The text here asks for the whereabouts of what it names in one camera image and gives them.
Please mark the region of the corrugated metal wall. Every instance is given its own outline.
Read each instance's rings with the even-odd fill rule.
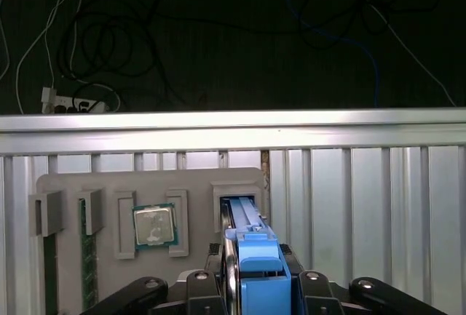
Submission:
[[[0,272],[12,285],[8,314],[40,314],[37,309],[44,307],[41,239],[29,236],[27,219],[28,195],[34,192],[39,176],[219,167],[264,170],[273,229],[280,241],[294,248],[306,268],[317,269],[340,284],[359,276],[376,277],[447,314],[466,314],[463,147],[126,153],[0,160],[0,219],[12,212],[5,219],[7,230],[15,232],[10,236],[0,231],[0,239],[15,246],[14,251],[0,255],[0,268],[9,266]],[[0,284],[0,314],[7,311],[5,288]]]

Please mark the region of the blue cable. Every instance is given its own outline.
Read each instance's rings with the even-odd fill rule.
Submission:
[[[305,21],[299,18],[298,12],[293,8],[293,5],[291,4],[291,0],[286,0],[286,4],[290,12],[293,13],[293,15],[295,16],[297,20],[300,20],[301,23],[306,28],[312,28],[312,25],[306,23]],[[377,107],[379,105],[380,73],[379,73],[379,64],[377,63],[376,58],[374,58],[374,56],[372,55],[371,51],[369,51],[369,49],[366,46],[364,46],[363,44],[355,40],[347,39],[347,38],[340,39],[338,36],[334,36],[331,33],[328,33],[327,31],[319,29],[319,28],[313,28],[312,31],[314,31],[315,33],[318,33],[321,36],[325,36],[327,39],[331,41],[336,41],[339,39],[340,41],[346,42],[347,44],[354,44],[355,46],[358,46],[359,48],[361,48],[364,51],[364,53],[368,55],[368,57],[371,59],[372,66],[374,67],[374,73],[376,75],[376,85],[375,85],[375,90],[374,90],[374,106]]]

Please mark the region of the metal rail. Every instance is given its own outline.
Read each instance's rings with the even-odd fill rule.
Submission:
[[[4,156],[457,145],[466,110],[4,116],[0,135]]]
[[[240,278],[238,271],[238,257],[234,242],[225,237],[225,230],[233,228],[232,219],[227,203],[221,205],[222,239],[225,246],[225,298],[226,307],[230,315],[240,315]]]

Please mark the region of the green circuit board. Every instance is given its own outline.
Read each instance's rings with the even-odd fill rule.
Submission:
[[[95,234],[86,234],[86,201],[79,200],[81,223],[82,310],[98,302],[97,251]]]

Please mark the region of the electrical outlet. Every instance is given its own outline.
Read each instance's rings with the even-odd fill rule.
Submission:
[[[91,100],[91,99],[81,99],[81,98],[75,98],[75,105],[77,108],[81,106],[81,111],[87,111],[88,108],[90,108],[92,105],[97,100]],[[57,95],[55,97],[55,100],[53,102],[53,106],[58,106],[58,105],[63,105],[66,108],[70,108],[73,105],[73,98],[72,97],[63,97],[61,95]],[[99,102],[92,110],[90,113],[106,113],[108,111],[108,106],[104,102]]]
[[[72,97],[63,97],[56,95],[56,89],[44,87],[42,89],[42,113],[55,113],[56,106],[63,106],[66,109],[73,107]],[[80,112],[87,112],[87,110],[96,103],[96,100],[75,98],[75,105]],[[95,107],[92,108],[90,113],[106,113],[108,112],[108,106],[104,102],[98,102]]]

